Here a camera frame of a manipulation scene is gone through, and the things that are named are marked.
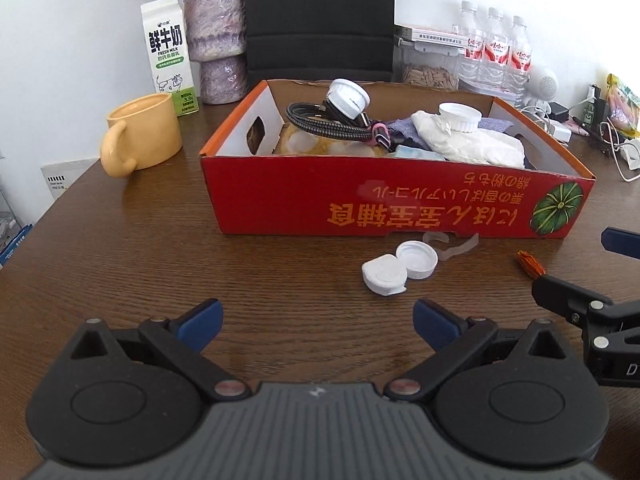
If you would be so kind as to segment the white flip-top cap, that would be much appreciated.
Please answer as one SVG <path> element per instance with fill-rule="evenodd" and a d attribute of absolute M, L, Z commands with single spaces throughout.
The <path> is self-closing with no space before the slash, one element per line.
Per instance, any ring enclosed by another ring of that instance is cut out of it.
<path fill-rule="evenodd" d="M 385 254 L 363 263 L 361 273 L 364 284 L 377 295 L 394 296 L 406 290 L 407 270 L 394 255 Z"/>

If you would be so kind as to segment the left water bottle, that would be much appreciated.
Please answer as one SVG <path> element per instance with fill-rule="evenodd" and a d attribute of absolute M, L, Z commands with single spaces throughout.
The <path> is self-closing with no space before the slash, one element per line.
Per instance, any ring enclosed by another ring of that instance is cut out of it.
<path fill-rule="evenodd" d="M 462 1 L 459 17 L 454 23 L 454 31 L 466 38 L 460 77 L 466 81 L 477 80 L 482 65 L 484 34 L 478 26 L 477 6 L 471 1 Z"/>

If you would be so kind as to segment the purple textured vase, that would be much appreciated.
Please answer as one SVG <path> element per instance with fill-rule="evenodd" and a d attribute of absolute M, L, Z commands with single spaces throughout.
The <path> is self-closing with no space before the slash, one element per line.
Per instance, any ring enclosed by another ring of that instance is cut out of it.
<path fill-rule="evenodd" d="M 245 0 L 183 0 L 190 60 L 200 66 L 201 100 L 220 105 L 247 94 Z"/>

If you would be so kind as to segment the white yellow plush toy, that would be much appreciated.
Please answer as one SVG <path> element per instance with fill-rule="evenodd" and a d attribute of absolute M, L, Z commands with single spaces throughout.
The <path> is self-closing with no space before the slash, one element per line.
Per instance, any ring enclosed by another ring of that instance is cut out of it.
<path fill-rule="evenodd" d="M 383 157 L 387 151 L 359 141 L 332 140 L 287 125 L 274 149 L 277 155 Z"/>

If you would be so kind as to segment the white charger block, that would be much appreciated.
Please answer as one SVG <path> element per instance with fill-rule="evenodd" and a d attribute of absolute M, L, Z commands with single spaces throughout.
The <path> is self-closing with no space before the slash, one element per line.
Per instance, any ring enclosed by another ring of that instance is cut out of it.
<path fill-rule="evenodd" d="M 549 136 L 552 136 L 554 140 L 557 140 L 563 144 L 569 144 L 570 139 L 572 138 L 572 132 L 570 128 L 566 125 L 562 124 L 562 122 L 557 122 L 556 120 L 550 119 L 546 122 L 546 131 L 549 133 Z"/>

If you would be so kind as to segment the small white bottle cap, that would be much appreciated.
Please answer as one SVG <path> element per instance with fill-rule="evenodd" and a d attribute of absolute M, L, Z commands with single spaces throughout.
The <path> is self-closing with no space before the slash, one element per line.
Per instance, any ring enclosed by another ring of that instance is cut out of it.
<path fill-rule="evenodd" d="M 420 240 L 407 240 L 396 248 L 396 258 L 406 268 L 410 280 L 429 278 L 438 265 L 435 249 Z"/>

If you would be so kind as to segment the red cardboard box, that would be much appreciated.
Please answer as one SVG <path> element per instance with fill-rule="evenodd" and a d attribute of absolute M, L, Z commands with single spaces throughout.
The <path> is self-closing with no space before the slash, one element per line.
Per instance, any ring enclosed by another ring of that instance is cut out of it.
<path fill-rule="evenodd" d="M 369 82 L 379 120 L 436 112 L 443 102 L 510 122 L 533 167 L 511 169 L 398 157 L 281 155 L 286 108 L 317 103 L 322 81 L 260 82 L 201 149 L 219 227 L 227 234 L 562 238 L 593 188 L 594 174 L 513 106 L 492 96 Z"/>

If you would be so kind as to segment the purple fabric pouch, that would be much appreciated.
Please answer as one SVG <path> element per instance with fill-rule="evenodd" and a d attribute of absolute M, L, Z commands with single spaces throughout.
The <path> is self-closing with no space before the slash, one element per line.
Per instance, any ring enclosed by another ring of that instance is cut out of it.
<path fill-rule="evenodd" d="M 388 122 L 386 126 L 390 130 L 401 134 L 405 139 L 410 139 L 412 142 L 427 148 L 426 143 L 418 135 L 416 127 L 413 125 L 410 117 L 393 120 L 392 122 Z M 482 129 L 506 133 L 506 130 L 513 126 L 513 122 L 510 122 L 510 120 L 483 117 L 478 123 L 478 126 Z"/>

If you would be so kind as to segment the black paper bag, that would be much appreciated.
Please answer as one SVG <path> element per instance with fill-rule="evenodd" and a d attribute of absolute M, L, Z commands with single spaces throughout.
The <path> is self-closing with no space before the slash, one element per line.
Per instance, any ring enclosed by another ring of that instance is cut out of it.
<path fill-rule="evenodd" d="M 395 0 L 245 0 L 250 84 L 389 81 Z"/>

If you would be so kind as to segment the white box on container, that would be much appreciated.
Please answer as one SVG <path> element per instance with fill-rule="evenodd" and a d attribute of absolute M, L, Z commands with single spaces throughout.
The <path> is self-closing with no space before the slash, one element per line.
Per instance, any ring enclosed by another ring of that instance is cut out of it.
<path fill-rule="evenodd" d="M 469 40 L 467 36 L 456 34 L 455 32 L 443 32 L 437 29 L 398 24 L 395 25 L 395 34 L 407 41 L 443 44 L 444 46 L 457 48 L 465 47 Z"/>

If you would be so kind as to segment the small orange object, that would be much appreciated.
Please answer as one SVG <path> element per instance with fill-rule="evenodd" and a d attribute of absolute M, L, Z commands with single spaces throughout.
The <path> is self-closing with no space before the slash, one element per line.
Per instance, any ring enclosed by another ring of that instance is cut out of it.
<path fill-rule="evenodd" d="M 519 250 L 516 253 L 516 261 L 532 280 L 536 280 L 546 274 L 544 266 L 533 255 L 525 250 Z"/>

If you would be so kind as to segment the yellow ceramic mug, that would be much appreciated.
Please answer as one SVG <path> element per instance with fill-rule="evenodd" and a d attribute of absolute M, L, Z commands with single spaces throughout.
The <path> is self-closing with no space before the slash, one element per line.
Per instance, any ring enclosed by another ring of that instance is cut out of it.
<path fill-rule="evenodd" d="M 182 136 L 172 97 L 154 93 L 129 101 L 106 116 L 100 162 L 113 178 L 166 162 L 182 149 Z"/>

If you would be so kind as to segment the white round lidded jar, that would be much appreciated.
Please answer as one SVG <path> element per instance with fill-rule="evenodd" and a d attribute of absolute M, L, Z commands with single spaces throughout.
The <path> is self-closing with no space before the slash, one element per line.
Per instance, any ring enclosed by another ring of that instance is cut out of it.
<path fill-rule="evenodd" d="M 370 104 L 370 96 L 355 81 L 337 78 L 329 85 L 326 102 L 344 116 L 354 120 L 366 111 Z"/>

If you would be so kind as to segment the right water bottle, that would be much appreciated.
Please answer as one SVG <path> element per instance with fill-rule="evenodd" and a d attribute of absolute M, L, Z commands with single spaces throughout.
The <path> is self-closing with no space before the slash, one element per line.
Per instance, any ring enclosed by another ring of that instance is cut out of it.
<path fill-rule="evenodd" d="M 515 102 L 521 102 L 528 79 L 533 46 L 524 18 L 514 15 L 510 31 L 509 56 L 504 73 L 506 90 L 513 93 Z"/>

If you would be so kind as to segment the white round robot figure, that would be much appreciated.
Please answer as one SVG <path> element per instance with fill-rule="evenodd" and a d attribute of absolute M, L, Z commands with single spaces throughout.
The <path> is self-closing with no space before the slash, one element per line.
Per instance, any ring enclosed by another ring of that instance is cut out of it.
<path fill-rule="evenodd" d="M 558 92 L 558 80 L 552 73 L 534 73 L 532 70 L 528 74 L 525 84 L 525 100 L 526 105 L 534 103 L 552 101 Z"/>

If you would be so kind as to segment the colorful snack packet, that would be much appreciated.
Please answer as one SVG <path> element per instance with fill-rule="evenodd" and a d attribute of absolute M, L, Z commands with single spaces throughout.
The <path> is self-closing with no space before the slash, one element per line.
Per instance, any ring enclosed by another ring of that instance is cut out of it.
<path fill-rule="evenodd" d="M 605 99 L 614 126 L 625 136 L 639 136 L 639 97 L 614 74 L 606 77 Z"/>

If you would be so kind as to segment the white pouch with screw cap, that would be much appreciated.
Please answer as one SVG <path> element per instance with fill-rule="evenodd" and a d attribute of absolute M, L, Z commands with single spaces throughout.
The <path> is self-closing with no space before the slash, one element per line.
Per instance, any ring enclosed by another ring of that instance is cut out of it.
<path fill-rule="evenodd" d="M 525 168 L 522 142 L 508 134 L 480 128 L 482 113 L 455 102 L 440 103 L 437 114 L 417 110 L 411 122 L 420 139 L 450 162 Z"/>

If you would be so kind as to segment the black charger plug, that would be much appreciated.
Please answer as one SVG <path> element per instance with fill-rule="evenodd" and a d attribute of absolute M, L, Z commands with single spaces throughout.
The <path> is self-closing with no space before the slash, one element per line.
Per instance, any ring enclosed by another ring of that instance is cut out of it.
<path fill-rule="evenodd" d="M 567 122 L 570 119 L 570 111 L 568 108 L 558 102 L 551 101 L 549 103 L 550 112 L 548 117 L 557 122 Z"/>

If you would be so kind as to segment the clear plastic ring strip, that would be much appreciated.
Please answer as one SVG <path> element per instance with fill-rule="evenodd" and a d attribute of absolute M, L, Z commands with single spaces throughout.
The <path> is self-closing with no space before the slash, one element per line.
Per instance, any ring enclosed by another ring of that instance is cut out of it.
<path fill-rule="evenodd" d="M 454 245 L 451 236 L 445 232 L 425 232 L 422 240 L 434 249 L 439 261 L 447 261 L 473 250 L 480 242 L 480 236 L 475 233 L 464 242 Z"/>

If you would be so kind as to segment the white green milk carton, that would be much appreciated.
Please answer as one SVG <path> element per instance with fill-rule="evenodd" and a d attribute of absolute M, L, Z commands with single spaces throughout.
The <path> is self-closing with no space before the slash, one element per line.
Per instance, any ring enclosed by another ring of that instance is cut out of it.
<path fill-rule="evenodd" d="M 198 97 L 179 0 L 143 3 L 141 15 L 155 91 L 171 95 L 178 116 L 197 112 Z"/>

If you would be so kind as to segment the water bottle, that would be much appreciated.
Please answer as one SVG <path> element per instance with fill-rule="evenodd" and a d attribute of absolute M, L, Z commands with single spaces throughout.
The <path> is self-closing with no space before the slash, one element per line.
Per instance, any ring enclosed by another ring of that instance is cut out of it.
<path fill-rule="evenodd" d="M 524 18 L 514 15 L 510 31 L 509 56 L 504 73 L 506 90 L 513 93 L 515 102 L 521 102 L 528 79 L 533 46 Z"/>
<path fill-rule="evenodd" d="M 486 24 L 478 76 L 483 84 L 501 87 L 509 56 L 509 37 L 504 28 L 503 14 L 496 8 L 489 8 Z"/>
<path fill-rule="evenodd" d="M 477 6 L 471 1 L 462 1 L 459 17 L 454 23 L 454 31 L 466 38 L 460 77 L 466 81 L 477 80 L 482 65 L 484 34 L 478 26 Z"/>

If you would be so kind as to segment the middle water bottle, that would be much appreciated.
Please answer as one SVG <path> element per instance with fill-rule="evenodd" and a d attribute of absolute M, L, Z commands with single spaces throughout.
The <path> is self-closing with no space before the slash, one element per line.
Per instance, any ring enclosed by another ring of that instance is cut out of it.
<path fill-rule="evenodd" d="M 489 8 L 486 24 L 478 76 L 483 84 L 501 87 L 509 56 L 509 37 L 504 28 L 503 14 L 496 8 Z"/>

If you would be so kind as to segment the clear seed container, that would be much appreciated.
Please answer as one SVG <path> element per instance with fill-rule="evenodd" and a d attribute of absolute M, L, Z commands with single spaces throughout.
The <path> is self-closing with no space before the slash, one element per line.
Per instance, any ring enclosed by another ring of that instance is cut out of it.
<path fill-rule="evenodd" d="M 460 63 L 459 48 L 395 37 L 395 82 L 439 90 L 457 90 Z"/>

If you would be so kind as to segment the white wired earphones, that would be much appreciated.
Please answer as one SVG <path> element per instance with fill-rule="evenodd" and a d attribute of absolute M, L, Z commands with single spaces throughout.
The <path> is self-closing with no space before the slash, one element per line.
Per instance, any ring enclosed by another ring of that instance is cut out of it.
<path fill-rule="evenodd" d="M 516 109 L 532 120 L 536 125 L 547 130 L 550 124 L 551 106 L 547 101 L 530 99 L 516 104 Z"/>

